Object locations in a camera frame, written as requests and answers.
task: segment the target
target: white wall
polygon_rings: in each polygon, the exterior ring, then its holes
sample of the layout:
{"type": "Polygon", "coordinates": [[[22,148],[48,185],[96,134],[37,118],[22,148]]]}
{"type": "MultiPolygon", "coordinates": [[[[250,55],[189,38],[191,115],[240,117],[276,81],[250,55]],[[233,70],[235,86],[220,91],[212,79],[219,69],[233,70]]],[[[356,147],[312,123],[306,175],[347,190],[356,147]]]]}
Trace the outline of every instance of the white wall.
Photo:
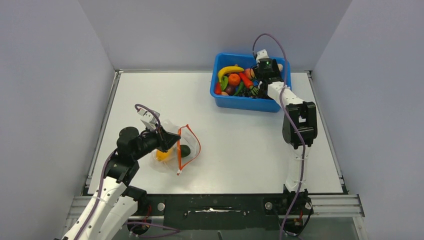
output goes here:
{"type": "Polygon", "coordinates": [[[79,0],[116,69],[211,69],[216,54],[250,54],[268,32],[297,70],[315,66],[351,1],[79,0]]]}
{"type": "Polygon", "coordinates": [[[77,0],[0,2],[2,240],[62,237],[113,74],[77,0]]]}
{"type": "Polygon", "coordinates": [[[424,238],[423,12],[422,0],[353,0],[313,72],[372,240],[424,238]]]}

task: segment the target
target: blue bin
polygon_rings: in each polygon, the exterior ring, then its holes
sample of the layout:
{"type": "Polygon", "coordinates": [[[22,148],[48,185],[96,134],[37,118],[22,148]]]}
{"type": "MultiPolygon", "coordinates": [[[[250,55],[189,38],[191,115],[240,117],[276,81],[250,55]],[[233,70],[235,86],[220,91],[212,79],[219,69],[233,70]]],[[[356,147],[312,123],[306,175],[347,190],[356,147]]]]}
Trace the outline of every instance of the blue bin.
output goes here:
{"type": "MultiPolygon", "coordinates": [[[[284,66],[284,58],[281,57],[271,57],[277,60],[277,63],[284,66]]],[[[253,110],[261,112],[271,112],[276,113],[280,110],[280,105],[278,105],[272,99],[254,99],[250,97],[242,96],[223,96],[217,95],[214,92],[215,85],[218,80],[218,72],[227,66],[239,65],[244,69],[251,68],[256,64],[255,59],[252,55],[248,54],[234,54],[234,53],[219,53],[215,57],[215,64],[213,66],[212,81],[210,81],[210,95],[215,98],[215,103],[218,107],[221,108],[230,108],[230,109],[243,109],[243,110],[253,110]]],[[[284,77],[284,71],[287,72],[287,85],[292,87],[291,76],[290,76],[290,63],[287,62],[287,69],[283,68],[281,76],[284,77]]]]}

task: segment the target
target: bolt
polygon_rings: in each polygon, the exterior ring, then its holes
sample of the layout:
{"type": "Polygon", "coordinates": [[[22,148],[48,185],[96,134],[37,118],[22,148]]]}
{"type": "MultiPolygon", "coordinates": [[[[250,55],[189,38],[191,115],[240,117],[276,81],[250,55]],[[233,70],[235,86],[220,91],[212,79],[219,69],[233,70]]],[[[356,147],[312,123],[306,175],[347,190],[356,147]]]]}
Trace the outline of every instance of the bolt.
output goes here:
{"type": "Polygon", "coordinates": [[[163,202],[160,202],[158,205],[157,205],[157,210],[159,210],[159,211],[163,211],[165,209],[165,204],[163,203],[163,202]]]}
{"type": "Polygon", "coordinates": [[[266,210],[271,210],[271,209],[273,209],[273,204],[272,204],[272,203],[270,203],[270,202],[265,203],[265,209],[266,209],[266,210]]]}

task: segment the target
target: red chili pepper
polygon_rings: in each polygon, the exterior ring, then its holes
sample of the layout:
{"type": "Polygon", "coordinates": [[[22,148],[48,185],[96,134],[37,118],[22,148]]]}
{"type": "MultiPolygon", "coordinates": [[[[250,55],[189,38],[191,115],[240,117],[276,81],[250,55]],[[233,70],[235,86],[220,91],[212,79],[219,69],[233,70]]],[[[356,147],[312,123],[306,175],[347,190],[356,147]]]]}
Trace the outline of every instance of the red chili pepper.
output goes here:
{"type": "Polygon", "coordinates": [[[251,89],[253,87],[253,82],[243,72],[239,72],[238,75],[240,76],[246,88],[251,89]]]}
{"type": "Polygon", "coordinates": [[[220,83],[219,83],[219,82],[217,82],[217,83],[216,83],[216,85],[215,85],[214,93],[215,93],[216,95],[221,95],[221,93],[222,93],[222,91],[221,91],[221,85],[220,85],[220,83]]]}

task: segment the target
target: banana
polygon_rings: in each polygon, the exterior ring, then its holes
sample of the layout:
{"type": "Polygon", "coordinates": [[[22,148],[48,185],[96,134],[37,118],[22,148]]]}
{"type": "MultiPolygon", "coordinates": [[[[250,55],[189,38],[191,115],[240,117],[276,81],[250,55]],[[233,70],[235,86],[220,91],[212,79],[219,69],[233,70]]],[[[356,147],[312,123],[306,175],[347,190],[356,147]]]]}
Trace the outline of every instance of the banana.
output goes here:
{"type": "Polygon", "coordinates": [[[226,66],[226,67],[223,67],[218,72],[218,80],[219,80],[219,82],[221,82],[221,79],[223,78],[223,76],[225,74],[240,73],[240,72],[243,72],[243,71],[244,71],[244,69],[241,68],[241,67],[239,67],[239,66],[226,66]]]}

